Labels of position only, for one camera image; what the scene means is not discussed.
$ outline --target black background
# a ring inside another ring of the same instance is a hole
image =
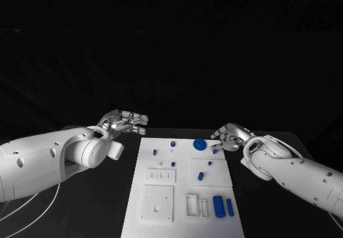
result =
[[[95,124],[289,131],[341,166],[343,2],[1,3],[0,133]]]

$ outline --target blue disc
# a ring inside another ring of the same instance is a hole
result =
[[[193,147],[197,149],[197,150],[204,150],[206,149],[206,141],[203,139],[196,139],[194,142],[193,142]]]

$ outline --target white robotic arm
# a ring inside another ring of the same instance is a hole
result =
[[[243,127],[226,124],[211,135],[220,144],[211,150],[234,151],[243,146],[240,163],[263,180],[278,184],[312,205],[343,217],[343,174],[305,159],[294,158],[288,149],[270,137],[258,137]]]
[[[145,115],[113,110],[96,126],[50,132],[0,146],[0,202],[27,197],[95,168],[105,156],[118,160],[123,146],[112,141],[121,132],[145,134],[135,126]]]

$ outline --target table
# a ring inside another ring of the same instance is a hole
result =
[[[210,139],[213,130],[147,128],[144,137]],[[288,143],[311,158],[292,133],[255,131]],[[141,136],[122,133],[116,141],[125,149],[119,160],[103,160],[96,169],[76,174],[60,184],[54,203],[18,237],[113,237],[121,236]],[[224,152],[230,170],[236,205],[246,238],[253,237],[343,237],[327,212],[289,193],[273,180],[260,180],[240,164],[242,149]],[[56,187],[34,197],[27,206],[0,222],[0,238],[20,230],[41,214],[54,196]],[[13,211],[28,198],[10,202]]]

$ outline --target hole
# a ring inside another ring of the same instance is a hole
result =
[[[50,155],[51,155],[51,158],[56,157],[56,150],[54,149],[50,149]]]
[[[18,158],[15,160],[17,166],[21,168],[23,167],[23,158]]]

